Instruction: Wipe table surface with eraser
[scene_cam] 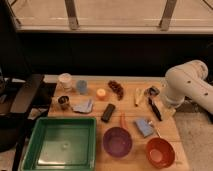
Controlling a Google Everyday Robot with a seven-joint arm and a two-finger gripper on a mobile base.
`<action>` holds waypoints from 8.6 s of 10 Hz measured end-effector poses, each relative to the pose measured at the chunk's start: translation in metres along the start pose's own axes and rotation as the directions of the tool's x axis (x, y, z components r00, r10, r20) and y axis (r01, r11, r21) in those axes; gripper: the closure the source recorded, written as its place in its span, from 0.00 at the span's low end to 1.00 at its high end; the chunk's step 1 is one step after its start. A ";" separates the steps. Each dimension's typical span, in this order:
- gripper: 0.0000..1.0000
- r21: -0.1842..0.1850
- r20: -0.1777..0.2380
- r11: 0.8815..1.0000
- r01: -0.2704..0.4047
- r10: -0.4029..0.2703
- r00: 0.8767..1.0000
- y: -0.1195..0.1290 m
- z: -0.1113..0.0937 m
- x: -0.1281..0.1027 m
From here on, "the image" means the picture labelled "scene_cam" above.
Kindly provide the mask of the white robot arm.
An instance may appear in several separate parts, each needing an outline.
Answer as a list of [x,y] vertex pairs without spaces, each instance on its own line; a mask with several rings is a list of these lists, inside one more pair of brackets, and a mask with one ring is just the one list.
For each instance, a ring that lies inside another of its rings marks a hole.
[[188,97],[213,115],[213,86],[205,81],[207,76],[208,67],[201,60],[168,69],[161,91],[162,103],[167,108],[178,108]]

